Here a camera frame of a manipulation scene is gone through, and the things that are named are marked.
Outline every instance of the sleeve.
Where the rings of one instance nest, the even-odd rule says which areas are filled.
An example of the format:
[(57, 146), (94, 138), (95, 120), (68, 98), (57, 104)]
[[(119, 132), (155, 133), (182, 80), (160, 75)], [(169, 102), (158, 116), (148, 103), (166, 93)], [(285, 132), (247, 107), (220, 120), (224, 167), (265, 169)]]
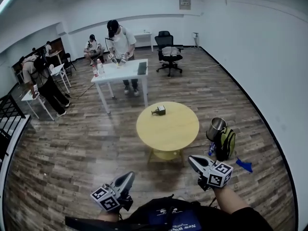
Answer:
[(273, 231), (265, 219), (253, 208), (247, 207), (231, 214), (232, 227), (237, 230)]
[(111, 41), (111, 40), (106, 40), (106, 42), (107, 42), (108, 48), (113, 48), (113, 47), (114, 47), (114, 42), (113, 42), (113, 41)]
[(126, 30), (126, 37), (129, 42), (129, 45), (135, 44), (137, 42), (134, 34), (128, 30)]
[(28, 83), (28, 82), (31, 81), (31, 76), (30, 76), (29, 72), (25, 68), (23, 68), (23, 75), (24, 75), (25, 83)]

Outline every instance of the black chair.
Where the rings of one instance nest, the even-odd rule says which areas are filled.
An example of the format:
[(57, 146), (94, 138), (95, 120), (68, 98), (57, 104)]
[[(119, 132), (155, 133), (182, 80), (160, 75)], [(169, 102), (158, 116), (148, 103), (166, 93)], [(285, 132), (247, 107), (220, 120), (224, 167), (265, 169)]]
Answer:
[(72, 63), (72, 60), (71, 60), (71, 54), (70, 53), (66, 53), (63, 57), (63, 60), (66, 60), (66, 62), (64, 63), (63, 65), (63, 68), (65, 69), (65, 71), (68, 73), (68, 70), (70, 69), (71, 71), (71, 76), (72, 76), (72, 68), (75, 69), (76, 71), (76, 68), (74, 66), (74, 64)]
[(158, 36), (155, 37), (155, 41), (156, 41), (158, 48), (159, 48), (159, 50), (158, 50), (159, 60), (168, 62), (168, 64), (163, 64), (162, 67), (158, 68), (156, 70), (156, 72), (159, 72), (160, 69), (169, 68), (168, 77), (170, 77), (170, 72), (171, 72), (171, 69), (173, 68), (173, 69), (179, 70), (180, 73), (182, 73), (183, 70), (178, 68), (178, 64), (176, 64), (175, 61), (181, 60), (181, 59), (183, 59), (183, 57), (181, 55), (164, 56), (162, 49), (164, 47), (171, 46), (171, 47), (178, 48), (179, 51), (181, 52), (181, 50), (183, 49), (183, 46), (182, 45), (181, 46), (173, 45), (173, 36), (170, 35), (170, 33), (168, 31), (160, 31), (158, 33)]

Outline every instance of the wooden floor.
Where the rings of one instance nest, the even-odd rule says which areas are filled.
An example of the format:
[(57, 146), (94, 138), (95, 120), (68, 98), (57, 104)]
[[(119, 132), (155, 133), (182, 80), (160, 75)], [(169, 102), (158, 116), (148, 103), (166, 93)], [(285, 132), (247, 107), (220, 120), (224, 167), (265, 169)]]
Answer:
[[(149, 104), (174, 101), (190, 107), (200, 122), (196, 140), (184, 155), (206, 155), (209, 140), (205, 132), (213, 117), (220, 116), (235, 130), (236, 153), (227, 162), (234, 167), (230, 186), (270, 223), (275, 230), (292, 231), (295, 211), (290, 180), (282, 157), (256, 110), (237, 85), (218, 66), (195, 68), (183, 66), (183, 73), (167, 73), (160, 67), (157, 53), (136, 50), (136, 59), (149, 59)], [(199, 67), (216, 65), (202, 51), (185, 48), (181, 65)], [(71, 96), (81, 95), (91, 86), (92, 70), (86, 60), (76, 63), (70, 78)], [(103, 93), (111, 109), (107, 115), (95, 87), (81, 98), (72, 99), (67, 115), (51, 121), (39, 104), (13, 156), (5, 187), (4, 213), (8, 230), (70, 230), (64, 217), (96, 218), (100, 208), (90, 193), (113, 177), (130, 170), (136, 178), (130, 191), (134, 203), (129, 213), (153, 198), (174, 193), (187, 201), (210, 204), (213, 191), (204, 192), (197, 185), (198, 175), (187, 161), (163, 162), (155, 157), (147, 165), (150, 152), (137, 136), (136, 121), (144, 109), (140, 97), (124, 95), (124, 85), (113, 83), (115, 99), (107, 85)], [(18, 105), (22, 87), (14, 91)], [(235, 164), (236, 157), (252, 162), (250, 174)]]

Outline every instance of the man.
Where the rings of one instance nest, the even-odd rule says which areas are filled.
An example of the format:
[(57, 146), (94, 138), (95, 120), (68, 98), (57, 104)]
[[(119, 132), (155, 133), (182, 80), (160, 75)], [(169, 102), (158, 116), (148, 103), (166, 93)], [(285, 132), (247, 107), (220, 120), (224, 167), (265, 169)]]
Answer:
[[(107, 46), (110, 53), (115, 52), (115, 58), (120, 62), (121, 58), (126, 58), (128, 61), (134, 60), (134, 50), (136, 39), (135, 36), (128, 31), (126, 28), (119, 26), (116, 20), (109, 21), (107, 23), (107, 28), (109, 32), (109, 38), (107, 40)], [(129, 81), (123, 80), (125, 88), (124, 94), (129, 94)], [(138, 91), (138, 79), (132, 79), (131, 84), (134, 89), (134, 95), (139, 96)]]
[(172, 196), (153, 199), (139, 207), (128, 219), (119, 221), (119, 209), (102, 212), (97, 220), (81, 219), (77, 230), (142, 231), (272, 231), (265, 219), (230, 187), (213, 188), (220, 209), (186, 202)]
[(46, 67), (43, 71), (38, 72), (35, 68), (35, 64), (45, 63), (42, 60), (42, 57), (37, 58), (35, 55), (29, 56), (28, 58), (20, 58), (19, 63), (23, 68), (23, 75), (25, 84), (31, 90), (32, 97), (36, 98), (36, 93), (34, 91), (33, 81), (38, 86), (38, 92), (40, 95), (46, 98), (46, 100), (50, 103), (52, 108), (58, 112), (57, 117), (64, 116), (66, 114), (66, 110), (62, 108), (58, 101), (63, 104), (66, 108), (70, 105), (70, 101), (63, 96), (63, 94), (59, 91), (57, 86), (55, 85), (52, 77), (49, 74), (49, 69)]
[(46, 57), (46, 61), (48, 62), (48, 64), (51, 64), (51, 60), (50, 60), (50, 54), (54, 53), (55, 51), (51, 48), (50, 45), (50, 41), (47, 41), (46, 45), (45, 45), (45, 57)]
[(94, 34), (90, 35), (89, 41), (87, 41), (85, 49), (83, 52), (86, 59), (89, 60), (90, 65), (94, 64), (94, 61), (91, 59), (93, 56), (102, 56), (105, 51), (105, 48), (102, 47), (100, 42), (96, 41)]

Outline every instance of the black pants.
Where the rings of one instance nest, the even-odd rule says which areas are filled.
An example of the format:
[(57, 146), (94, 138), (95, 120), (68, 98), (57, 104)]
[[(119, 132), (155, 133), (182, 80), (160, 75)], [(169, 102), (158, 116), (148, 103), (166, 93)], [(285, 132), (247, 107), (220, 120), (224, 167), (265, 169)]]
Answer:
[[(134, 55), (131, 56), (131, 57), (128, 59), (128, 61), (132, 61), (132, 60), (135, 60), (135, 56), (134, 56)], [(137, 87), (138, 87), (138, 79), (131, 79), (130, 81), (131, 81), (131, 85), (133, 86), (133, 88), (134, 88), (134, 89), (137, 89)], [(128, 79), (123, 80), (123, 83), (124, 83), (124, 85), (129, 86), (129, 80), (128, 80)]]
[(61, 104), (66, 105), (68, 104), (69, 100), (64, 97), (64, 95), (60, 92), (51, 76), (49, 76), (47, 82), (38, 90), (39, 93), (44, 98), (46, 98), (46, 100), (50, 103), (50, 105), (56, 112), (58, 112), (59, 114), (63, 114), (65, 112), (64, 108), (61, 107), (58, 101)]

